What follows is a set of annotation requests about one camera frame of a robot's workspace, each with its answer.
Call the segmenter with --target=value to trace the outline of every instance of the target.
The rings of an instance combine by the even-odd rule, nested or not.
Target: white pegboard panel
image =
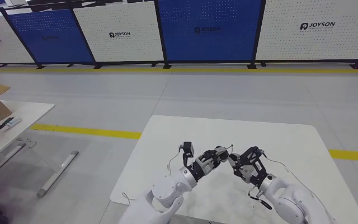
[[[10,25],[0,16],[0,63],[33,63]]]
[[[163,60],[154,2],[76,8],[74,13],[96,61]]]
[[[357,58],[357,0],[266,1],[257,60]]]

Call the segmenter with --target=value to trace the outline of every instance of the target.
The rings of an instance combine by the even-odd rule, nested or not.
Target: blue panel
[[[159,0],[168,60],[251,60],[261,0]]]
[[[70,10],[9,17],[38,62],[93,61]]]

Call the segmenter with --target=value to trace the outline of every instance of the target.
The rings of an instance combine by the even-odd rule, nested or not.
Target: cardboard box
[[[0,85],[0,95],[8,91],[9,88],[10,87],[8,86]],[[11,114],[12,112],[2,102],[0,102],[0,120],[10,116]]]

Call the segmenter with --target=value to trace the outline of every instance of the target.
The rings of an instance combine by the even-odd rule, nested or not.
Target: white tabletop
[[[258,146],[269,158],[285,163],[320,197],[338,223],[358,223],[358,206],[317,130],[310,125],[152,116],[119,177],[111,200],[127,204],[122,192],[136,198],[156,180],[168,175],[168,161],[184,141],[193,142],[194,157],[218,145],[233,144],[237,153]],[[265,158],[262,162],[267,172],[297,183],[281,165]],[[181,155],[171,163],[172,171],[182,166]],[[247,197],[251,187],[233,175],[228,163],[221,164],[203,177],[192,192],[185,193],[177,214],[227,224],[286,224],[276,212]],[[157,202],[154,206],[163,209]]]
[[[48,111],[50,111],[55,105],[54,104],[42,104],[38,102],[18,102],[18,101],[1,101],[5,104],[12,115],[18,116],[22,121],[16,124],[11,129],[0,133],[0,151],[8,147],[19,135],[24,132],[27,128],[33,125],[36,121],[42,118]]]

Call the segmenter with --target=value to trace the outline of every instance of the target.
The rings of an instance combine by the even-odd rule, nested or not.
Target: desk leg
[[[6,154],[5,156],[3,154],[0,153],[0,167],[2,165],[4,165],[13,155],[16,154],[16,152],[18,152],[20,149],[22,149],[26,144],[25,143],[19,143],[13,150],[11,150],[8,154]]]
[[[35,152],[48,166],[50,166],[55,173],[50,177],[50,179],[45,183],[45,185],[39,190],[37,193],[38,198],[42,198],[47,191],[50,189],[50,187],[55,183],[57,178],[62,174],[62,172],[67,168],[67,166],[72,162],[72,160],[76,157],[78,154],[78,151],[72,151],[71,154],[66,158],[66,160],[63,162],[61,166],[58,166],[58,168],[55,165],[55,162],[51,158],[45,158],[44,155],[40,155],[37,152]]]

